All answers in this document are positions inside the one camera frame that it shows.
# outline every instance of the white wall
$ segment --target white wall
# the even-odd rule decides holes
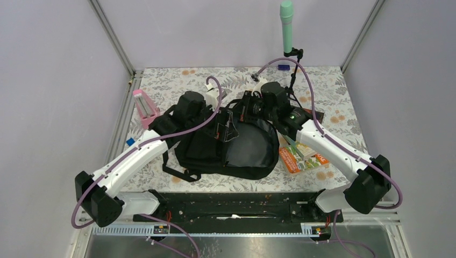
[[[346,73],[372,154],[391,161],[414,258],[454,257],[456,2],[387,1]]]
[[[1,1],[0,35],[0,256],[62,258],[128,75],[88,1]]]
[[[283,56],[282,0],[100,0],[136,69],[263,66]],[[341,65],[375,0],[295,0],[307,66]]]

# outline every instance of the gray floor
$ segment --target gray floor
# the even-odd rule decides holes
[[[338,226],[339,235],[344,240],[361,241],[372,248],[378,258],[394,257],[387,232],[381,226]],[[352,256],[339,243],[316,245],[307,238],[195,238],[202,257],[217,258],[276,258],[276,257],[340,257]],[[194,255],[190,241],[185,237],[168,237],[162,241],[179,251]],[[350,246],[362,257],[372,257],[362,247]],[[181,257],[158,245],[151,246],[145,238],[132,236],[92,236],[86,257],[92,258],[173,258]]]

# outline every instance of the blue eraser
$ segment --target blue eraser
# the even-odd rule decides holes
[[[290,71],[290,66],[288,64],[280,64],[277,66],[279,68],[280,71]]]
[[[129,138],[129,139],[127,140],[127,142],[126,142],[126,143],[127,143],[129,146],[132,146],[132,145],[133,145],[133,143],[134,143],[134,140],[133,140],[133,138]]]

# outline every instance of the leaf pattern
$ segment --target leaf pattern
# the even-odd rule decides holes
[[[245,90],[254,87],[255,84],[250,79],[250,75],[258,70],[258,67],[147,68],[140,88],[156,102],[161,112],[164,112],[177,103],[179,97],[188,90],[203,93],[206,77],[213,75],[221,82],[227,93],[227,97],[222,102],[222,105],[226,105],[229,101],[242,97]],[[306,71],[314,88],[316,110],[325,112],[323,125],[349,145],[366,152],[366,145],[340,68],[307,67]],[[270,67],[261,74],[261,77],[270,82],[277,81],[285,87],[290,83],[290,73],[291,71],[279,71],[275,67]],[[294,90],[303,107],[310,108],[310,92],[302,72],[296,74]],[[132,137],[137,140],[143,131],[138,111],[134,109],[127,139]],[[174,149],[169,152],[168,165],[183,171],[174,155]],[[162,157],[152,160],[129,180],[122,191],[148,189],[171,192],[318,191],[322,188],[339,187],[348,182],[332,164],[307,173],[290,175],[279,161],[271,174],[260,180],[245,180],[213,174],[203,175],[201,180],[193,183],[164,173],[161,165]]]

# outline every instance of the black bag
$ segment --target black bag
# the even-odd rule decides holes
[[[279,140],[271,123],[265,120],[240,122],[233,119],[237,138],[221,142],[202,130],[186,135],[175,149],[184,173],[166,166],[168,153],[163,154],[163,171],[188,182],[202,174],[221,174],[259,180],[270,174],[279,159]]]

